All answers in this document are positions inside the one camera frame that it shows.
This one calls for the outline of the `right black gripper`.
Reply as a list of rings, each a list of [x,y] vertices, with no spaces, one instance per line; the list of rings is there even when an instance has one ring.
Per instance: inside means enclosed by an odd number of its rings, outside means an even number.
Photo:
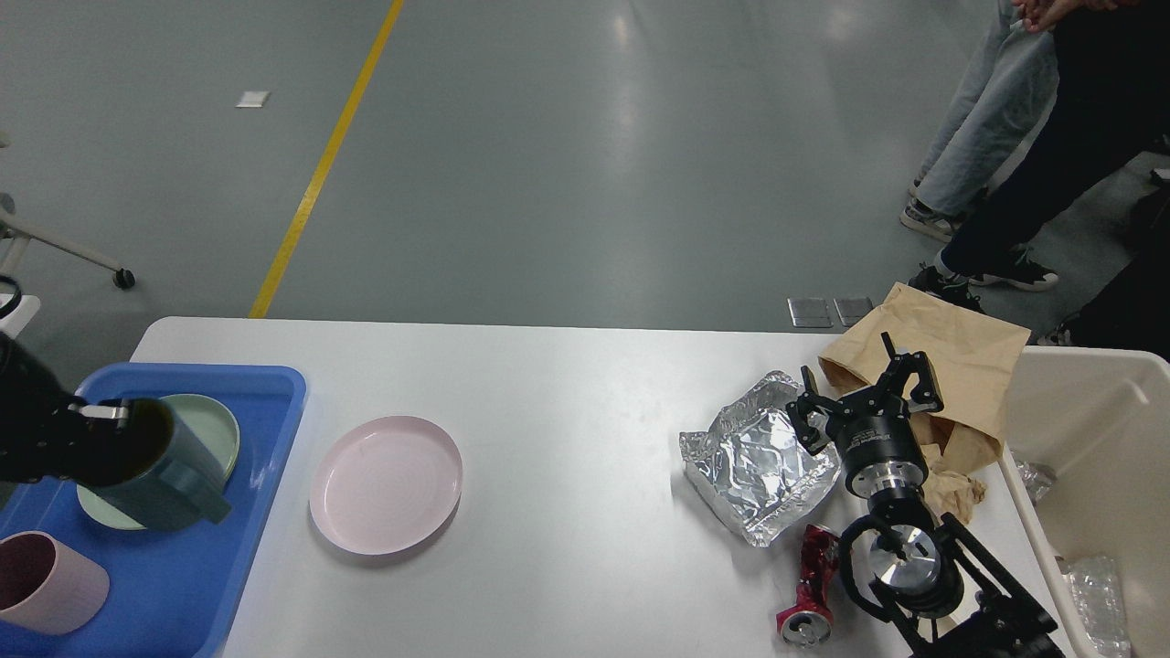
[[[899,352],[890,333],[880,338],[888,366],[872,391],[827,398],[815,388],[811,368],[801,366],[803,391],[787,404],[794,441],[810,455],[833,443],[844,459],[846,491],[861,499],[881,491],[922,491],[929,469],[909,418],[945,409],[928,355]],[[823,416],[823,429],[815,429],[814,414]]]

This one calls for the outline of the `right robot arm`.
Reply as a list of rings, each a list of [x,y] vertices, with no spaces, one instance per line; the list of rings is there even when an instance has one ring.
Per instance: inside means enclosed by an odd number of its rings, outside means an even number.
[[[835,447],[846,488],[867,503],[841,533],[839,567],[849,599],[899,629],[914,657],[1058,657],[1057,621],[954,514],[928,507],[928,465],[911,433],[916,412],[944,407],[931,359],[899,352],[878,383],[838,399],[815,390],[786,407],[810,455]]]

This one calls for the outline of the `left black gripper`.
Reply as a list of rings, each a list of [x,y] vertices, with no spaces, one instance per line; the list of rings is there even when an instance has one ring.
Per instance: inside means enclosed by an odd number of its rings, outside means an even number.
[[[1,479],[37,484],[44,477],[87,482],[89,430],[126,429],[133,400],[87,403],[61,386],[47,366],[1,334]]]

